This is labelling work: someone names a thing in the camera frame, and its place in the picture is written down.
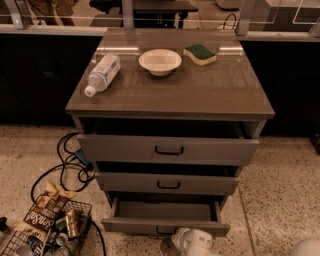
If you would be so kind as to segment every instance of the drawer pull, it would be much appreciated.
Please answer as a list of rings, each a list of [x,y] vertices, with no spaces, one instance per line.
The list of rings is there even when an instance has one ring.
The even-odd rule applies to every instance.
[[[177,185],[174,187],[161,186],[160,181],[158,181],[157,186],[158,186],[158,188],[161,188],[161,189],[178,189],[178,188],[180,188],[180,181],[178,181]]]
[[[177,233],[177,229],[175,228],[175,230],[171,233],[171,232],[160,232],[159,231],[159,227],[156,227],[156,232],[159,234],[159,235],[164,235],[164,236],[170,236],[170,235],[174,235],[175,233]]]
[[[183,154],[183,152],[184,152],[184,147],[181,147],[179,152],[163,152],[163,151],[160,151],[160,150],[158,149],[158,146],[155,146],[154,150],[155,150],[156,153],[159,154],[159,155],[176,155],[176,156],[179,156],[179,155],[182,155],[182,154]]]

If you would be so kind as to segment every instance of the drawer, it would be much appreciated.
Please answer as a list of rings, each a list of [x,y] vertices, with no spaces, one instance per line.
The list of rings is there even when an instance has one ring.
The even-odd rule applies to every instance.
[[[244,166],[258,139],[79,135],[90,161],[212,164]]]
[[[98,164],[104,191],[232,195],[239,179],[225,166],[173,164]]]
[[[221,223],[219,203],[214,197],[187,201],[144,202],[120,195],[113,200],[110,218],[102,219],[102,224],[110,232],[161,236],[175,234],[180,227],[189,227],[213,236],[226,236],[230,226]]]

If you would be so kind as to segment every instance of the ceramic bowl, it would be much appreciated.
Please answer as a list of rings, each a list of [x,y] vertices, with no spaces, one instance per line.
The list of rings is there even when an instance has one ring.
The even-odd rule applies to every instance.
[[[154,49],[143,53],[140,65],[155,76],[166,76],[179,67],[182,59],[179,54],[166,49]]]

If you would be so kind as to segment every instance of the sponge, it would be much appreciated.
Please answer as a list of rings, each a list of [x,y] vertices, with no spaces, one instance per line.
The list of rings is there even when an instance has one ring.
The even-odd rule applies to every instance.
[[[209,51],[202,44],[194,44],[183,49],[183,55],[190,57],[190,59],[197,65],[204,66],[217,60],[215,53]]]

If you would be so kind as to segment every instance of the countertop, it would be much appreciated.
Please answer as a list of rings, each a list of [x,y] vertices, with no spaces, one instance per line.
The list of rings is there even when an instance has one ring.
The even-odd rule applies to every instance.
[[[183,55],[201,43],[217,61],[198,66]],[[182,64],[165,77],[155,77],[139,64],[142,53],[170,49]],[[85,96],[87,76],[107,52],[120,55],[121,70],[110,86],[94,97]],[[273,109],[240,42],[232,31],[178,29],[108,29],[67,107],[74,111],[135,112],[137,115],[199,116],[203,118],[266,119]]]

